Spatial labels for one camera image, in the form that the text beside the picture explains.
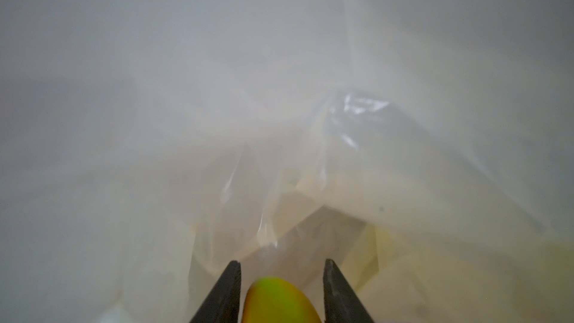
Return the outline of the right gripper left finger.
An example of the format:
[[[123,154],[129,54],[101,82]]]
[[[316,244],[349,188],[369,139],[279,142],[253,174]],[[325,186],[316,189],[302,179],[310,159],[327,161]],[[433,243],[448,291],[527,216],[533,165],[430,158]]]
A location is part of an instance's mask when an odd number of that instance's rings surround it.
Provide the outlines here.
[[[232,260],[192,317],[190,323],[237,323],[242,287],[240,262]]]

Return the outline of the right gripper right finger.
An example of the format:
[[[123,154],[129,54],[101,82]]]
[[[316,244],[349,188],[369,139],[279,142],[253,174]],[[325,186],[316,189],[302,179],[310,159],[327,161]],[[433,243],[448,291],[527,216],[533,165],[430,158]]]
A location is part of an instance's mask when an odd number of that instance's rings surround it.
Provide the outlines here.
[[[323,272],[325,323],[374,323],[367,309],[332,259]]]

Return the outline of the yellow green mango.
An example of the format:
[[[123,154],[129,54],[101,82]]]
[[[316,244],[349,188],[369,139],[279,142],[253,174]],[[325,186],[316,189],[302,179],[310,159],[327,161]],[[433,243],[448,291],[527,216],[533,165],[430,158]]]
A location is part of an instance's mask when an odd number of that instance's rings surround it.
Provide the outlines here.
[[[322,323],[311,301],[282,278],[264,277],[250,286],[242,323]]]

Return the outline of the cream plastic bag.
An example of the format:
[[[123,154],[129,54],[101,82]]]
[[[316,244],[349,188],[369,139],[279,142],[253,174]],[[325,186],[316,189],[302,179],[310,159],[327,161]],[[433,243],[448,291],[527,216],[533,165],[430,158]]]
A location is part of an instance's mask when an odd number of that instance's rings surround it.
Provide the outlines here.
[[[377,322],[573,320],[573,0],[1,0],[1,320],[230,260]]]

